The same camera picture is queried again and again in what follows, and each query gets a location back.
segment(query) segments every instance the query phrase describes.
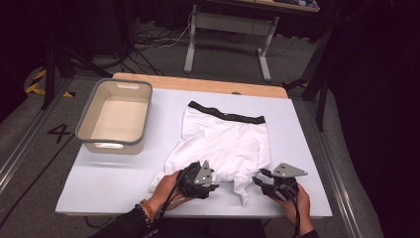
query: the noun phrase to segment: black sleeve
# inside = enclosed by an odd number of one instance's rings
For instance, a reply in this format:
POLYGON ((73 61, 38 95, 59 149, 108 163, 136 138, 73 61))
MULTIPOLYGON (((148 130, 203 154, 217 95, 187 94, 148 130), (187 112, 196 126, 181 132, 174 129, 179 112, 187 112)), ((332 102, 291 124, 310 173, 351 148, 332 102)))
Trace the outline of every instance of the black sleeve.
POLYGON ((301 238, 319 238, 319 236, 318 236, 318 233, 316 233, 316 230, 312 230, 304 234, 301 238))
POLYGON ((142 237, 147 229, 146 221, 141 212, 133 208, 117 218, 114 222, 102 228, 91 238, 138 238, 142 237))

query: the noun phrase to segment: number 4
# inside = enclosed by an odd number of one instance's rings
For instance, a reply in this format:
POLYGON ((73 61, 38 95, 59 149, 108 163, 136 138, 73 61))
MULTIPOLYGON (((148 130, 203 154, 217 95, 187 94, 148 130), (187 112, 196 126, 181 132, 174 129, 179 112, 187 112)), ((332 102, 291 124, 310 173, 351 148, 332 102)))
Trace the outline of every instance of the number 4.
POLYGON ((70 133, 66 132, 65 129, 67 129, 67 125, 62 123, 61 125, 49 130, 48 134, 58 135, 58 138, 56 139, 56 143, 58 144, 61 141, 63 135, 70 135, 70 133))

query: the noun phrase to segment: white desk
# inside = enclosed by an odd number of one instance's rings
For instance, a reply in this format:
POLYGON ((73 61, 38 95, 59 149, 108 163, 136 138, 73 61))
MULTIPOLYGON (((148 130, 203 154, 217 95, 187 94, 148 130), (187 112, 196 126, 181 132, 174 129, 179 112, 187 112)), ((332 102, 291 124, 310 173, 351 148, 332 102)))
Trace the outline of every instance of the white desk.
MULTIPOLYGON (((134 78, 132 74, 124 73, 114 77, 134 78)), ((271 149, 270 168, 285 162, 307 171, 307 177, 297 180, 311 196, 311 215, 332 216, 291 100, 159 88, 154 88, 144 149, 138 155, 110 155, 90 153, 82 146, 55 211, 68 215, 121 214, 131 210, 142 198, 149 198, 149 184, 155 174, 163 170, 166 157, 179 141, 183 112, 191 100, 203 106, 217 107, 222 112, 263 115, 271 149)), ((240 198, 233 193, 233 184, 223 182, 210 197, 189 201, 165 216, 263 218, 283 215, 278 205, 264 196, 258 186, 252 183, 247 191, 250 200, 242 206, 240 198)))

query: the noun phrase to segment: human hand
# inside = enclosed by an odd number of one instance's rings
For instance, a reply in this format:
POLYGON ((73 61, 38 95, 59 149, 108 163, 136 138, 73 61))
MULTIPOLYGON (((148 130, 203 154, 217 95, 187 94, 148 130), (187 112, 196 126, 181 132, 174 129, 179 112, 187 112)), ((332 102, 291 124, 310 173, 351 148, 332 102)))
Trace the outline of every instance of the human hand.
MULTIPOLYGON (((300 215, 300 229, 299 229, 299 237, 303 236, 304 234, 312 231, 314 229, 311 219, 310 219, 310 208, 311 202, 308 193, 306 190, 301 186, 299 183, 297 184, 299 187, 299 192, 297 193, 297 207, 299 209, 300 215)), ((296 209, 294 204, 291 200, 282 201, 280 199, 272 198, 277 204, 283 208, 284 213, 287 219, 295 225, 296 222, 296 209)))
MULTIPOLYGON (((178 174, 179 172, 175 172, 174 174, 170 176, 164 176, 161 179, 160 183, 155 189, 154 194, 151 198, 148 199, 148 204, 153 212, 153 214, 148 215, 155 216, 159 207, 166 202, 167 197, 169 196, 170 192, 176 184, 176 178, 178 174)), ((191 197, 185 197, 178 187, 175 189, 174 193, 172 194, 172 197, 174 197, 173 203, 170 203, 166 210, 172 210, 177 206, 181 205, 182 203, 192 199, 191 197)))

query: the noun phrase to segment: floor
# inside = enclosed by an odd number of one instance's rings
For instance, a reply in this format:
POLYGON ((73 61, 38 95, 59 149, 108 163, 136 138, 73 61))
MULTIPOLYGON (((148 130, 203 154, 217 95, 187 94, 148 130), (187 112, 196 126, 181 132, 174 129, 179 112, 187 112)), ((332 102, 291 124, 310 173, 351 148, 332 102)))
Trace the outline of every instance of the floor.
MULTIPOLYGON (((158 34, 153 24, 141 25, 140 32, 158 34)), ((178 39, 183 29, 179 29, 178 39)), ((276 36, 267 53, 272 80, 265 82, 256 55, 263 38, 214 31, 201 31, 192 73, 185 74, 183 65, 188 38, 167 43, 154 42, 131 59, 106 68, 114 73, 159 74, 208 80, 233 81, 280 86, 300 77, 316 44, 307 39, 276 36)), ((96 58, 103 64, 114 59, 96 58)), ((34 68, 27 85, 39 73, 34 68)), ((96 81, 94 72, 78 69, 74 79, 57 76, 57 92, 73 96, 57 97, 46 110, 40 110, 44 96, 30 93, 29 98, 0 124, 0 217, 5 221, 1 237, 82 237, 93 234, 113 217, 72 217, 54 212, 66 176, 81 142, 57 133, 73 132, 87 96, 96 81)), ((321 237, 383 237, 376 214, 354 171, 344 141, 334 95, 329 93, 324 118, 324 132, 319 132, 314 115, 317 102, 305 102, 300 94, 304 88, 288 92, 293 100, 300 124, 324 184, 333 217, 314 219, 321 237)), ((272 219, 265 226, 268 238, 290 237, 292 227, 284 218, 272 219)))

